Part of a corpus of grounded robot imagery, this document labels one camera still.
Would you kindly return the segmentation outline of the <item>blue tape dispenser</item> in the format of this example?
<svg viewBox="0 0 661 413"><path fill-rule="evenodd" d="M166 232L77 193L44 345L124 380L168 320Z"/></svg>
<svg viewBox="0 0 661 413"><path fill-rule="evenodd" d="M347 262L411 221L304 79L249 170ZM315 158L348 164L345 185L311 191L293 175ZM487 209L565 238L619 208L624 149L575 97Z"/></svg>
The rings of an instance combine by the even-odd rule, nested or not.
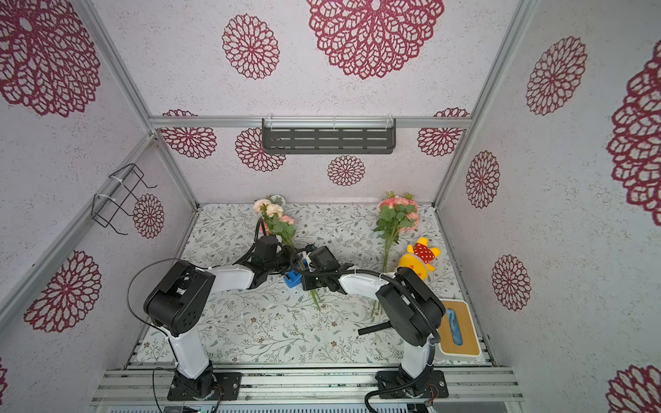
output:
<svg viewBox="0 0 661 413"><path fill-rule="evenodd" d="M286 273L286 275L284 275L283 280L288 288L295 288L301 285L301 278L302 278L301 274L292 270Z"/></svg>

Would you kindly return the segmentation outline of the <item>pink rose bouquet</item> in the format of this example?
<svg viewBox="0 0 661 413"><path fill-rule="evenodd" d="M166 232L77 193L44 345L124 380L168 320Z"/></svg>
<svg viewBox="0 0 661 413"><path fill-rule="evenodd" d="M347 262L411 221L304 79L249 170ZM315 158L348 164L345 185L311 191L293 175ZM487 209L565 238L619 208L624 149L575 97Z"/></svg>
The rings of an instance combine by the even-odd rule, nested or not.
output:
<svg viewBox="0 0 661 413"><path fill-rule="evenodd" d="M386 273L390 263L392 248L399 242L402 232L413 232L418 227L418 203L413 195L406 193L397 195L388 192L378 205L379 214L374 232L383 240L383 258L381 271Z"/></svg>
<svg viewBox="0 0 661 413"><path fill-rule="evenodd" d="M284 205L285 201L279 195L272 195L269 198L255 202L253 209L258 214L258 224L256 225L254 241L256 242L260 237L266 235L275 235L282 244L294 247L294 252L296 252L294 218L286 214ZM294 270L300 273L303 269L306 269L306 265L294 261L290 271Z"/></svg>

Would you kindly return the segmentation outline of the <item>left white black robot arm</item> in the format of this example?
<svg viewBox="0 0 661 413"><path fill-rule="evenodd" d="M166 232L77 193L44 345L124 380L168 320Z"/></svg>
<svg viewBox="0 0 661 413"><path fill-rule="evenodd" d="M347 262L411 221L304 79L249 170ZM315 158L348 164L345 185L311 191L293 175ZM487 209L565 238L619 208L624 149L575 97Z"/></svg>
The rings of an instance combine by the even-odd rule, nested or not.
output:
<svg viewBox="0 0 661 413"><path fill-rule="evenodd" d="M174 356L168 400L237 398L241 375L233 373L229 379L219 379L201 343L199 323L203 311L212 294L255 289L271 275L285 275L292 254L294 248L277 236L268 235L264 220L260 219L253 244L234 263L203 267L181 258L166 258L145 266L149 269L161 263L171 264L145 299L146 318L139 319L164 334Z"/></svg>

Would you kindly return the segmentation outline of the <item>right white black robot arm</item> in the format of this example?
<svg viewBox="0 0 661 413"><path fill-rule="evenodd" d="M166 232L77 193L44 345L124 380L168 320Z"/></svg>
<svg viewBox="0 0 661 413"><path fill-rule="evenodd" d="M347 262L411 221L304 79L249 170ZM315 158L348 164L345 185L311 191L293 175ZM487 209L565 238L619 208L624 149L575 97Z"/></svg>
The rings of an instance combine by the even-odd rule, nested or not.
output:
<svg viewBox="0 0 661 413"><path fill-rule="evenodd" d="M325 287L380 303L387 321L362 328L359 335L393 329L406 342L396 378L387 380L378 373L379 388L365 395L364 404L369 412L376 411L371 404L371 399L376 397L396 396L401 392L411 397L424 394L425 387L434 382L436 349L441 342L438 329L446 308L411 268L396 268L392 275L355 268L352 263L339 263L327 247L316 248L312 244L292 251L289 267L301 275L301 283L307 290Z"/></svg>

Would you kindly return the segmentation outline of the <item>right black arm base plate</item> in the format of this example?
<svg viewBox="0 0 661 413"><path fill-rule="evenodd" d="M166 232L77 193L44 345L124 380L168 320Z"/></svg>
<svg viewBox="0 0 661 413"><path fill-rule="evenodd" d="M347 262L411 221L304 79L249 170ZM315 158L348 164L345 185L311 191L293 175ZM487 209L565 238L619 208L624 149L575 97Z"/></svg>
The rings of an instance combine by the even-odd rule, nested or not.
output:
<svg viewBox="0 0 661 413"><path fill-rule="evenodd" d="M441 371L433 371L416 385L397 392L385 392L385 390L413 381L413 378L403 370L378 371L375 378L381 399L446 399L449 396L445 376Z"/></svg>

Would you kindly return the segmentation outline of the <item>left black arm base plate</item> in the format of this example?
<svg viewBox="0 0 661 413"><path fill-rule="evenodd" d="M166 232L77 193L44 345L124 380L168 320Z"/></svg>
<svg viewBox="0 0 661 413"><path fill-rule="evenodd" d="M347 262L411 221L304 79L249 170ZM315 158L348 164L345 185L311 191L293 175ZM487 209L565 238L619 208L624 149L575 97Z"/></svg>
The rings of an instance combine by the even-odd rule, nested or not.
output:
<svg viewBox="0 0 661 413"><path fill-rule="evenodd" d="M205 373L198 379L189 379L176 372L168 401L208 401L238 399L241 386L241 373Z"/></svg>

